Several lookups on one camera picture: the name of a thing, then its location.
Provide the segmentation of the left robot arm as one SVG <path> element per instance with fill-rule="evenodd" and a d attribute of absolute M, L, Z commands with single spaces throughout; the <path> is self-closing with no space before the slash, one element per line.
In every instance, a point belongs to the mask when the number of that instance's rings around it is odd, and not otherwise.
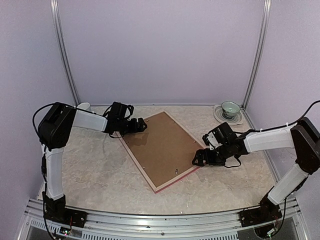
<path fill-rule="evenodd" d="M 112 138 L 115 132 L 123 137 L 144 132 L 148 126 L 143 118 L 132 117 L 132 105 L 120 102 L 113 102 L 102 115 L 61 102 L 51 103 L 48 108 L 35 127 L 42 150 L 41 173 L 45 187 L 42 198 L 44 211 L 63 223 L 70 218 L 70 211 L 63 191 L 62 156 L 72 128 L 102 132 Z"/>

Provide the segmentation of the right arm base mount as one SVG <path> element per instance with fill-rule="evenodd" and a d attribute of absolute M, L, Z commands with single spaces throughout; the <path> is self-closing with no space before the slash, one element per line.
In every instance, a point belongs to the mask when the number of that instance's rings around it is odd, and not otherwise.
<path fill-rule="evenodd" d="M 283 217 L 280 209 L 272 211 L 266 210 L 262 207 L 246 209 L 239 212 L 241 226 L 249 227 L 271 222 Z"/>

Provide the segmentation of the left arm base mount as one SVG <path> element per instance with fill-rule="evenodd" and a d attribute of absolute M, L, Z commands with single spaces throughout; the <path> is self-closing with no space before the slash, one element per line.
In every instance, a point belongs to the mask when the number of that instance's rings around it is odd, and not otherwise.
<path fill-rule="evenodd" d="M 62 214 L 57 212 L 50 212 L 46 210 L 44 217 L 46 220 L 50 220 L 70 227 L 84 228 L 88 213 L 81 210 L 66 208 Z"/>

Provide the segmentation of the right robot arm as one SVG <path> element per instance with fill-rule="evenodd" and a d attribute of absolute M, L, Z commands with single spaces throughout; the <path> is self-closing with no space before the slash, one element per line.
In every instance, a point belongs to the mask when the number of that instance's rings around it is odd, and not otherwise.
<path fill-rule="evenodd" d="M 266 222 L 279 211 L 279 205 L 299 190 L 320 168 L 320 133 L 307 117 L 269 129 L 232 130 L 226 122 L 202 137 L 206 148 L 196 151 L 194 166 L 225 167 L 229 158 L 274 150 L 291 150 L 295 161 L 259 203 L 256 218 Z"/>

